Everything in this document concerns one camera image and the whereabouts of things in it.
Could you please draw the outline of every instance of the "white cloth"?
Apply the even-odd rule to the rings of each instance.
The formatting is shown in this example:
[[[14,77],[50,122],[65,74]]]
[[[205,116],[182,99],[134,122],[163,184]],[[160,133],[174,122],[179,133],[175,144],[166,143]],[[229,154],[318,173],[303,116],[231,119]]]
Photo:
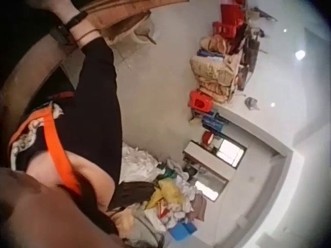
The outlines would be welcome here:
[[[162,224],[162,222],[157,217],[156,208],[146,209],[144,213],[148,218],[148,220],[151,222],[151,224],[154,226],[156,231],[158,231],[159,233],[163,233],[167,231],[167,228]]]
[[[197,187],[190,185],[180,176],[176,177],[176,185],[186,198],[188,198],[190,201],[194,200],[195,194],[198,193]]]
[[[164,170],[157,168],[159,162],[148,152],[132,148],[123,142],[122,167],[119,182],[152,182]]]

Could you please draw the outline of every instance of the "beige bag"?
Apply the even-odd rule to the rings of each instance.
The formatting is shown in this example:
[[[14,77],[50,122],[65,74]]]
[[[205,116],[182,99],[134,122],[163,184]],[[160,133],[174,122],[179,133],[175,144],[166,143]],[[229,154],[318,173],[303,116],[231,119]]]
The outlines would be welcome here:
[[[230,86],[234,79],[233,71],[223,61],[193,56],[190,64],[195,76],[202,77],[204,82]]]
[[[203,38],[200,47],[209,52],[226,54],[230,46],[222,36],[214,35]]]
[[[199,89],[201,92],[211,96],[213,98],[214,101],[219,102],[219,103],[226,103],[228,100],[228,97],[226,96],[221,96],[216,94],[215,92],[212,92],[204,87],[200,87]]]

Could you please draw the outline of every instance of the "orange strap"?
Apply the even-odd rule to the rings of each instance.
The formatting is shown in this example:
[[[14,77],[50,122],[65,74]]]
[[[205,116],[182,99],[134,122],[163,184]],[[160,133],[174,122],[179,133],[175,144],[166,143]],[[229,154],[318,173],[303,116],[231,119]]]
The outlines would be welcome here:
[[[43,118],[44,121],[44,136],[48,152],[50,153],[54,162],[55,168],[64,184],[67,188],[80,194],[79,184],[76,177],[73,174],[71,163],[62,147],[62,144],[58,138],[55,121],[53,118],[53,105],[34,111],[28,119],[23,122],[18,131],[10,139],[8,151],[14,141],[16,141],[22,134],[27,125],[35,119]]]

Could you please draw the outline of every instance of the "person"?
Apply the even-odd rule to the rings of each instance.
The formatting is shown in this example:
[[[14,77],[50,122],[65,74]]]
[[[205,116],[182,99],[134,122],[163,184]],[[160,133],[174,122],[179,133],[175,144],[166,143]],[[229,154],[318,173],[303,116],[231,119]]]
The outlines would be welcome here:
[[[112,50],[70,0],[27,3],[57,15],[85,60],[74,95],[46,98],[10,141],[11,168],[0,168],[0,247],[153,247],[124,243],[105,214],[122,159]]]

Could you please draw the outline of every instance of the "floor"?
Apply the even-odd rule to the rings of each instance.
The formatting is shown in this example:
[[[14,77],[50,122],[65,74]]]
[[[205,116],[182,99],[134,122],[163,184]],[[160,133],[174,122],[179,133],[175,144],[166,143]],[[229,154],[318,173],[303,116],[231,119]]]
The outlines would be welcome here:
[[[188,94],[197,83],[189,59],[201,37],[218,19],[217,0],[192,0],[153,11],[157,45],[129,40],[113,46],[124,141],[148,150],[159,159],[182,160],[182,151],[203,129],[190,126]],[[74,53],[64,68],[74,84],[83,62]]]

